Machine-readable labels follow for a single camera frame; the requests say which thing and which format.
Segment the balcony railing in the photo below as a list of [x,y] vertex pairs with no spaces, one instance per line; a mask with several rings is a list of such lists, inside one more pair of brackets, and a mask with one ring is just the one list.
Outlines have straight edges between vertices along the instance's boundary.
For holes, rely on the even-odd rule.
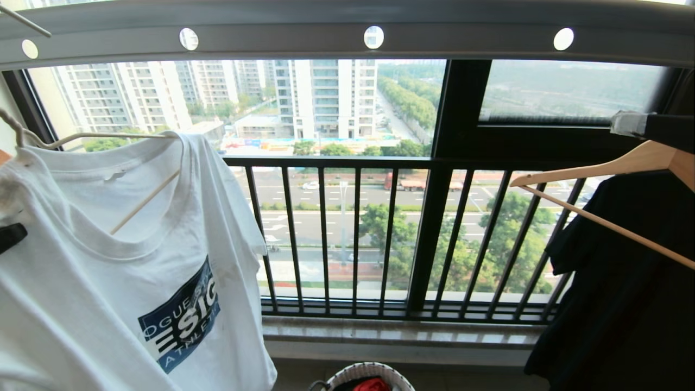
[[[524,256],[526,256],[529,252],[525,246],[539,246],[539,233],[535,231],[538,230],[538,224],[535,222],[535,218],[540,214],[547,216],[549,213],[539,213],[540,199],[528,194],[521,196],[527,200],[522,202],[522,214],[517,211],[516,217],[510,218],[507,211],[503,211],[506,208],[503,206],[505,205],[505,194],[512,193],[512,191],[507,190],[507,187],[512,178],[513,170],[523,170],[523,167],[505,167],[505,163],[496,163],[491,166],[490,163],[481,161],[426,158],[225,157],[224,160],[230,167],[245,169],[245,175],[237,171],[238,179],[242,186],[247,188],[248,200],[262,233],[264,235],[277,234],[278,228],[282,229],[285,225],[287,226],[288,246],[276,247],[273,242],[269,241],[268,245],[274,249],[279,248],[280,253],[270,251],[263,257],[264,270],[261,271],[265,275],[259,277],[259,280],[261,281],[264,314],[355,319],[465,321],[494,324],[546,324],[549,319],[552,319],[557,301],[570,278],[570,276],[556,278],[555,286],[551,292],[546,289],[542,293],[536,293],[534,290],[539,281],[548,272],[546,270],[548,256],[542,250],[537,250],[539,256],[537,260],[532,262],[533,265],[524,265],[527,274],[530,274],[528,280],[521,286],[517,280],[513,289],[508,286],[520,253],[524,252]],[[343,176],[346,175],[345,171],[349,173],[354,171],[354,180],[348,184],[354,195],[349,200],[344,199],[346,193],[340,191],[340,187],[336,188],[335,182],[331,182],[330,187],[327,186],[328,181],[332,180],[327,179],[327,177],[335,176],[338,169],[342,169],[341,175]],[[488,210],[483,213],[470,213],[476,216],[475,218],[481,221],[484,219],[486,222],[485,224],[478,223],[482,228],[482,233],[476,235],[480,235],[482,238],[480,242],[475,241],[476,246],[460,249],[463,225],[476,224],[463,223],[468,216],[467,209],[470,210],[471,205],[475,204],[473,207],[482,211],[481,207],[486,206],[476,203],[476,195],[473,195],[471,188],[478,187],[479,190],[477,191],[480,189],[487,191],[487,187],[491,186],[488,182],[481,186],[481,182],[474,177],[476,175],[489,176],[489,170],[498,170],[497,193],[495,195],[489,194],[487,206],[490,208]],[[424,194],[421,196],[422,208],[416,240],[414,243],[407,244],[407,246],[414,248],[410,278],[408,281],[394,283],[389,278],[389,273],[393,273],[389,266],[390,261],[395,262],[396,260],[393,254],[394,243],[392,242],[395,237],[394,216],[398,206],[396,201],[400,194],[403,196],[411,195],[399,190],[403,189],[403,186],[399,186],[404,180],[402,179],[403,173],[408,173],[404,176],[406,178],[414,173],[419,173],[421,177],[426,173],[427,181]],[[262,185],[258,185],[259,176],[261,176]],[[386,178],[386,181],[374,183],[373,178],[375,176]],[[372,184],[367,184],[365,177],[372,178]],[[315,189],[316,183],[312,183],[312,179],[315,178],[318,183],[317,189]],[[310,184],[302,189],[300,182]],[[568,202],[575,203],[583,186],[584,180],[579,179],[571,188],[556,190],[564,191]],[[456,194],[450,191],[452,190],[450,187],[457,187],[457,189],[453,189],[454,191],[460,190],[460,198],[456,205],[446,207],[447,201],[452,201],[452,194]],[[538,188],[544,190],[546,185],[542,184]],[[318,192],[319,202],[317,205],[310,205],[308,202],[294,199],[297,194],[303,198],[301,195],[310,193],[312,189]],[[360,230],[360,223],[363,223],[362,220],[367,213],[365,210],[367,202],[361,195],[367,193],[369,189],[371,189],[371,193],[381,192],[385,197],[384,201],[387,200],[384,202],[388,205],[388,214],[386,215],[382,248],[365,248],[369,246],[369,233]],[[338,196],[332,195],[339,191],[342,206],[327,205],[328,199],[334,200],[335,203]],[[522,191],[513,192],[518,195],[523,194]],[[275,204],[261,202],[261,197],[264,200],[275,199],[280,202]],[[513,199],[510,202],[522,199],[517,195],[510,196],[510,198]],[[308,207],[312,207],[313,211],[306,212]],[[344,237],[341,246],[337,248],[329,245],[328,240],[328,235],[333,234],[329,231],[327,224],[327,213],[331,213],[328,210],[329,207],[332,207],[333,211],[337,209],[345,212],[343,216],[351,215],[350,221],[343,217],[343,224],[345,224],[343,228],[349,228],[354,234],[347,239]],[[269,209],[273,209],[274,217],[266,218],[264,214],[269,213],[267,212]],[[501,212],[505,214],[504,217],[500,217]],[[306,226],[303,228],[304,233],[309,232],[315,235],[316,241],[320,238],[320,244],[311,248],[315,253],[320,252],[320,255],[316,255],[320,260],[316,261],[301,260],[299,256],[300,250],[305,249],[300,246],[306,244],[300,243],[297,238],[297,229],[302,228],[302,225],[297,222],[297,216],[304,218],[308,214],[320,219],[320,224],[316,224],[320,226],[320,233],[311,228],[308,228],[309,231],[307,231]],[[547,221],[544,222],[548,226],[547,232],[551,232],[549,234],[543,232],[545,241],[552,240],[565,226],[569,211],[557,212],[556,216],[557,220],[554,221],[552,230]],[[498,227],[501,218],[506,218],[506,221],[503,226]],[[266,223],[270,221],[273,224],[265,232],[264,220]],[[396,220],[398,220],[398,224],[403,224],[400,218]],[[442,230],[443,221],[448,222],[446,230]],[[511,248],[507,245],[502,267],[499,265],[500,260],[497,260],[498,271],[491,284],[488,257],[490,257],[491,252],[496,250],[491,248],[491,242],[500,242],[499,238],[493,240],[496,229],[508,231],[510,227],[513,228],[511,234],[499,232],[499,234],[513,236],[513,245]],[[535,236],[532,239],[529,239],[530,230],[534,230],[533,235]],[[446,237],[445,243],[439,243],[444,240],[444,237]],[[438,247],[440,251],[445,249],[445,254],[436,255]],[[329,254],[333,255],[336,250],[340,253],[344,251],[341,253],[343,257],[339,260],[332,260]],[[452,262],[461,258],[460,254],[457,254],[461,250],[470,253],[467,259],[471,263],[467,266],[457,265],[454,267]],[[345,260],[345,253],[352,255],[348,261]],[[373,260],[372,262],[365,262],[360,257],[361,253],[369,253],[372,259],[374,259],[373,255],[376,254],[379,260],[377,262]],[[435,265],[435,256],[439,257],[440,260],[443,257],[443,262]],[[320,276],[319,280],[322,280],[322,283],[310,284],[303,281],[303,274],[306,273],[306,271],[301,270],[303,266],[315,266],[312,270],[314,278]],[[289,275],[292,281],[280,283],[279,280],[287,280],[288,278],[279,277],[277,276],[278,273],[283,273],[285,276]],[[468,281],[465,284],[465,289],[460,285],[454,289],[447,288],[449,286],[447,282],[450,285],[451,282],[454,282],[456,285],[456,281],[461,279]],[[372,287],[358,288],[358,283],[365,283],[365,280],[372,280],[368,283]],[[476,285],[479,283],[487,288],[476,289]]]

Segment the laundry basket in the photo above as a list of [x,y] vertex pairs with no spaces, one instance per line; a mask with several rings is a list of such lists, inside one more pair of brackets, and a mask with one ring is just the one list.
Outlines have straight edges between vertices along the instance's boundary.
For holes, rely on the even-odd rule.
[[348,381],[370,376],[381,376],[394,391],[415,391],[408,380],[394,368],[380,362],[358,362],[343,368],[328,381],[316,381],[309,391],[333,391],[335,387]]

